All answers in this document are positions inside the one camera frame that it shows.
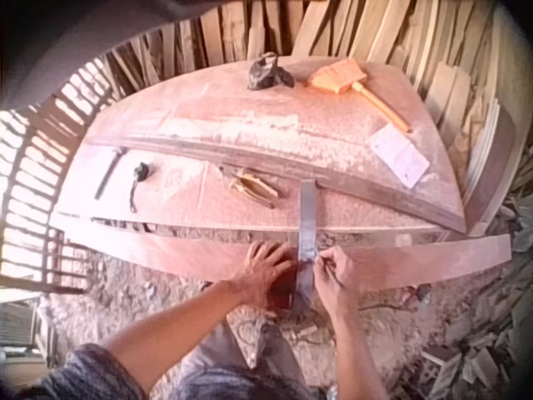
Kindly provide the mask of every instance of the paper note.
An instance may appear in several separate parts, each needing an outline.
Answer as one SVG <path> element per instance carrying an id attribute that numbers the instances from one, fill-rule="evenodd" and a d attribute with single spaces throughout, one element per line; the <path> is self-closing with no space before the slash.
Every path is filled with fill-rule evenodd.
<path id="1" fill-rule="evenodd" d="M 430 166 L 415 145 L 390 123 L 368 138 L 372 151 L 412 189 Z"/>

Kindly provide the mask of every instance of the wooden mallet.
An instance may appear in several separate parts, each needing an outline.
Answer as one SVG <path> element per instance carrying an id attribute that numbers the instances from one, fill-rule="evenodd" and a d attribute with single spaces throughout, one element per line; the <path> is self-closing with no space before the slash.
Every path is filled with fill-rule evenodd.
<path id="1" fill-rule="evenodd" d="M 309 77 L 308 83 L 314 88 L 325 89 L 337 94 L 353 88 L 362 94 L 374 108 L 378 109 L 392 125 L 403 133 L 408 133 L 411 127 L 407 122 L 378 96 L 364 87 L 361 82 L 365 82 L 365 80 L 366 74 L 361 70 L 356 60 L 347 59 L 319 68 Z"/>

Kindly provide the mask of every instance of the person's arm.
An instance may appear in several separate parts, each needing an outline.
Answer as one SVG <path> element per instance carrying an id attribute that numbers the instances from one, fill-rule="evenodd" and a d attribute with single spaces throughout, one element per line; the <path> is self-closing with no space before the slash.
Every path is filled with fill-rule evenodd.
<path id="1" fill-rule="evenodd" d="M 314 273 L 316 290 L 336 334 L 339 398 L 387 399 L 359 319 L 356 265 L 335 246 L 320 252 Z"/>
<path id="2" fill-rule="evenodd" d="M 253 243 L 233 279 L 214 283 L 195 298 L 134 323 L 101 346 L 149 393 L 235 307 L 267 306 L 271 285 L 291 267 L 290 261 L 283 261 L 288 248 L 288 243 Z"/>

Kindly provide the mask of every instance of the pliers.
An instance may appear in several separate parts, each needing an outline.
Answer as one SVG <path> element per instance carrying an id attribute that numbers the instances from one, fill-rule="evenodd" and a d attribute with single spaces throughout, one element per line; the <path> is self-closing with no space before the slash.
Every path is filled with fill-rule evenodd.
<path id="1" fill-rule="evenodd" d="M 245 168 L 222 164 L 221 173 L 230 178 L 230 189 L 237 190 L 247 198 L 268 208 L 274 208 L 272 198 L 279 198 L 279 192 L 268 183 L 248 172 Z"/>

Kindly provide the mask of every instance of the dirt floor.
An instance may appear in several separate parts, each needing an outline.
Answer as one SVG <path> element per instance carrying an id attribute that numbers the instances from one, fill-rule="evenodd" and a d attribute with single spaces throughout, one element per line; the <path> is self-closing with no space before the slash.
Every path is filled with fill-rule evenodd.
<path id="1" fill-rule="evenodd" d="M 390 388 L 399 372 L 420 357 L 422 348 L 453 344 L 463 334 L 452 332 L 450 323 L 476 306 L 477 294 L 497 279 L 504 268 L 441 282 L 420 302 L 402 306 L 405 289 L 366 293 L 361 296 L 361 315 L 376 365 Z M 91 289 L 87 295 L 51 295 L 45 299 L 59 335 L 59 353 L 89 342 L 98 342 L 139 320 L 199 292 L 203 282 L 132 265 L 99 253 L 89 267 Z M 335 382 L 335 344 L 331 326 L 315 299 L 316 311 L 306 321 L 283 323 L 282 330 L 296 353 L 310 386 Z M 260 313 L 241 307 L 228 316 L 250 365 L 254 363 Z M 177 385 L 176 365 L 151 393 L 167 398 Z"/>

